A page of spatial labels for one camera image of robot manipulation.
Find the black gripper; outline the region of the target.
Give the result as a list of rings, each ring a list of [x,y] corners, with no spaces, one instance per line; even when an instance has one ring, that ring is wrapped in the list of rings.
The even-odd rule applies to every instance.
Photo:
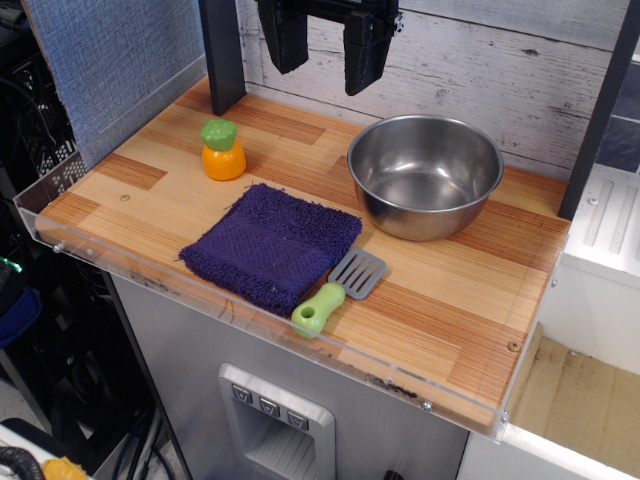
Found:
[[[345,25],[345,91],[355,96],[378,81],[390,46],[404,28],[398,1],[258,1],[271,61],[283,75],[307,62],[309,16]]]

